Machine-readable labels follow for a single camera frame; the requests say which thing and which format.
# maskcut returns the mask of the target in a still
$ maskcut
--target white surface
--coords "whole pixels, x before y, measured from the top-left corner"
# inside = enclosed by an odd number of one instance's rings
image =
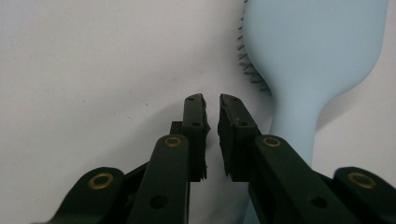
[[[91,169],[123,172],[201,92],[212,131],[208,179],[191,187],[190,223],[238,223],[246,185],[224,175],[219,95],[242,99],[267,133],[271,99],[236,60],[242,1],[1,1],[0,222],[49,220]],[[379,61],[318,121],[314,169],[358,166],[396,186],[396,1]]]

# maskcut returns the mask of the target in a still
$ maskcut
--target light blue hairbrush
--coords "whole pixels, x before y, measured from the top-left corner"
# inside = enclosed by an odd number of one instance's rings
[[[270,134],[312,162],[319,113],[371,72],[388,0],[248,0],[247,56],[274,96]]]

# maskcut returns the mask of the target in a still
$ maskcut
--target brass screw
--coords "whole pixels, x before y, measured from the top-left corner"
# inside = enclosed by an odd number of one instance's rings
[[[181,144],[181,139],[178,137],[168,137],[163,141],[168,147],[178,147]]]
[[[267,145],[268,147],[279,147],[280,141],[274,137],[265,137],[262,139],[262,142]]]
[[[107,181],[102,184],[96,184],[95,181],[98,178],[105,177],[107,178]],[[88,185],[90,186],[91,189],[105,189],[107,188],[112,182],[114,181],[114,176],[111,173],[99,173],[95,175],[93,178],[90,179],[88,182]]]
[[[354,184],[364,189],[374,189],[376,186],[375,181],[367,175],[359,172],[352,172],[347,175],[347,178]]]

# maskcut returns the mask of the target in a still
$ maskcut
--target screw hole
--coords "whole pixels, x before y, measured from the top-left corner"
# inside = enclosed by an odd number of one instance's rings
[[[151,207],[155,209],[164,208],[167,203],[168,203],[168,199],[162,195],[155,196],[150,200]]]
[[[268,147],[279,147],[280,141],[274,137],[266,137],[262,140]]]
[[[324,209],[328,206],[327,201],[320,196],[310,196],[308,197],[308,201],[317,208]]]
[[[165,139],[164,143],[168,147],[177,147],[181,144],[181,139],[177,137],[168,137]]]
[[[90,179],[88,185],[91,189],[105,189],[111,185],[114,176],[111,173],[100,173]]]
[[[352,172],[347,175],[349,181],[364,189],[374,189],[375,181],[367,175],[358,172]]]

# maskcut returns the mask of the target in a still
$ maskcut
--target white backdrop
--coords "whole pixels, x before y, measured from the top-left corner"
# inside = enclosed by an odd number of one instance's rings
[[[263,133],[272,114],[236,59],[242,2],[0,1],[0,222],[47,221],[91,169],[146,162],[200,92],[212,130],[190,223],[240,223],[247,185],[223,171],[219,95],[243,100]],[[395,46],[389,1],[375,69],[320,115],[315,170],[358,166],[396,186]]]

